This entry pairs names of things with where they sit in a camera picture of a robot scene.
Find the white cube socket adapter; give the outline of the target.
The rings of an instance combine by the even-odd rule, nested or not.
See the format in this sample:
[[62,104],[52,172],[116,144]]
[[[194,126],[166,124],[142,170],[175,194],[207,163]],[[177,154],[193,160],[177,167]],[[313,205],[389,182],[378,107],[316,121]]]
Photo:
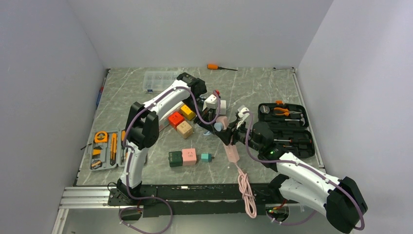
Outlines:
[[220,100],[219,115],[220,116],[225,116],[226,115],[226,110],[227,110],[226,100]]

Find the yellow cube socket adapter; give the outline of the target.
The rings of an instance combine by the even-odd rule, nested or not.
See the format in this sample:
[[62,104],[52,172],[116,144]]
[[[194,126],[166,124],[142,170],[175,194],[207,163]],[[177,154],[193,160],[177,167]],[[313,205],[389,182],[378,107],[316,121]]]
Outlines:
[[180,113],[189,121],[193,120],[196,117],[195,112],[193,112],[187,105],[183,105],[180,108]]

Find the beige cube socket adapter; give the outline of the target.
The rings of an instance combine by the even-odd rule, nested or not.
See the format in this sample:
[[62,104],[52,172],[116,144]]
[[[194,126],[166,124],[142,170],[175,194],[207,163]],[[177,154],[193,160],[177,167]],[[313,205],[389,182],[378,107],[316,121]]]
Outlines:
[[187,139],[189,136],[193,134],[192,126],[186,121],[182,121],[180,124],[178,124],[176,127],[176,131],[184,139]]

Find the teal small plug adapter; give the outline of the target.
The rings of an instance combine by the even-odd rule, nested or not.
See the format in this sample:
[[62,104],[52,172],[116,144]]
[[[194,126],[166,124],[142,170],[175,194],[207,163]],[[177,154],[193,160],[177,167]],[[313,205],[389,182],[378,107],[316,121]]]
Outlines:
[[202,162],[211,162],[214,159],[214,156],[210,153],[202,153],[201,161]]

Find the red cube socket adapter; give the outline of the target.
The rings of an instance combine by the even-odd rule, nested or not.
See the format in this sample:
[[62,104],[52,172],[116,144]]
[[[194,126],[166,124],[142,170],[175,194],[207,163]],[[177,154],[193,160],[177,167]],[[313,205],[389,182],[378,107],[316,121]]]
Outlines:
[[179,112],[174,112],[168,117],[169,124],[174,129],[177,129],[177,126],[181,124],[184,120],[185,118]]

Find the pink cube socket adapter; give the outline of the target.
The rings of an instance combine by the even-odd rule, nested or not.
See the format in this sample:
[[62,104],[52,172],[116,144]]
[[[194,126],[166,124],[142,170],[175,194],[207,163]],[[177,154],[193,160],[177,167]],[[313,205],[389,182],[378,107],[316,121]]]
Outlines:
[[195,165],[197,162],[196,150],[194,148],[182,150],[183,166]]

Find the dark green cube adapter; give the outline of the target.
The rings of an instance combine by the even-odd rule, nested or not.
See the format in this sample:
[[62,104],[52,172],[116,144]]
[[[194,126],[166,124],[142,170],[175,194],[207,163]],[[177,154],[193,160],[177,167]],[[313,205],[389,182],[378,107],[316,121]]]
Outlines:
[[168,153],[170,167],[183,166],[183,156],[181,151],[172,151]]

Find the pink power strip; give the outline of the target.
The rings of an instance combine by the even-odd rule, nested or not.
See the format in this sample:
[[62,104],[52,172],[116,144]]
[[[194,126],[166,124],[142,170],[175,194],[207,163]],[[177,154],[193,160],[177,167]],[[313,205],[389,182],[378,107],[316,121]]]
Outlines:
[[237,163],[240,160],[239,153],[235,145],[224,145],[224,149],[229,162]]

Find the white power strip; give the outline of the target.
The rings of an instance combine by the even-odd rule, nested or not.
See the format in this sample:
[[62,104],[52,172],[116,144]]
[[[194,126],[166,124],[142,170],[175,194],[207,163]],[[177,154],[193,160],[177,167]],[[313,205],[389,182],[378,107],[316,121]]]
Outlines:
[[184,105],[182,101],[180,101],[178,104],[173,106],[169,111],[167,111],[160,119],[159,119],[159,131],[162,131],[165,129],[167,126],[169,126],[169,120],[168,117],[171,116],[173,113],[178,112],[180,108]]

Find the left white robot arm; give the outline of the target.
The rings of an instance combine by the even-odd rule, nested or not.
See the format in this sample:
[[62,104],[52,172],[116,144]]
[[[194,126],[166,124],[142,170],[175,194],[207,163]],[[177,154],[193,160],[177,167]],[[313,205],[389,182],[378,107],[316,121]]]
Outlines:
[[126,165],[116,187],[125,203],[135,204],[140,198],[142,171],[149,149],[159,138],[159,118],[176,104],[183,102],[196,112],[199,124],[208,131],[213,130],[219,114],[214,117],[204,114],[200,96],[207,93],[205,82],[188,73],[181,73],[166,90],[144,103],[135,102],[130,107],[125,138],[122,145],[128,151]]

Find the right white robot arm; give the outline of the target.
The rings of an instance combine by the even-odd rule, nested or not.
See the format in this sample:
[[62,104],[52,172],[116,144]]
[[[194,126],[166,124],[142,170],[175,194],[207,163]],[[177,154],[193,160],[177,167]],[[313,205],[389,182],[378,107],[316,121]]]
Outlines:
[[365,228],[368,206],[357,183],[316,169],[288,151],[285,138],[278,139],[266,122],[244,124],[217,121],[213,132],[227,147],[242,142],[251,158],[277,172],[268,184],[269,198],[298,202],[324,215],[338,231],[348,234]]

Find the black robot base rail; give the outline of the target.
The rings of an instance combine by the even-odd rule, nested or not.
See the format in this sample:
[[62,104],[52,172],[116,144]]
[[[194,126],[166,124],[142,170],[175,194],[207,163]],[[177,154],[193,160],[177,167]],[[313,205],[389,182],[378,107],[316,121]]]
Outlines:
[[244,214],[245,204],[237,184],[142,185],[143,200],[111,188],[107,204],[116,207],[141,207],[144,217],[161,215]]

